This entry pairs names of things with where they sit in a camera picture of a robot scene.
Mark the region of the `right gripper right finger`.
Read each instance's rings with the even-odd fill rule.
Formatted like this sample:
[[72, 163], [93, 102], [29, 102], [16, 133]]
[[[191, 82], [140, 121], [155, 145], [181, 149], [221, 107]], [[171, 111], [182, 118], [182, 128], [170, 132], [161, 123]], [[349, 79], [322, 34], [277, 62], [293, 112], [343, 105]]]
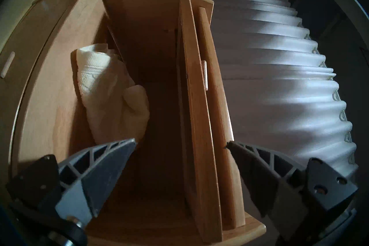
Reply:
[[285, 154], [229, 141], [251, 200], [279, 237], [339, 237], [355, 216], [358, 187], [320, 158], [306, 167]]

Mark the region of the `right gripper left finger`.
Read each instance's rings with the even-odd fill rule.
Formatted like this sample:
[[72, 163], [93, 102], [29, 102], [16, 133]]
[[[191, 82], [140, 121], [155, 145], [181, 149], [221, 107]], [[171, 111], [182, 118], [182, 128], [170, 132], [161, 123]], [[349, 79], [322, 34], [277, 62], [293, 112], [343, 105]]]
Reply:
[[12, 199], [46, 215], [94, 218], [135, 148], [130, 138], [83, 149], [60, 163], [47, 154], [20, 171], [6, 189]]

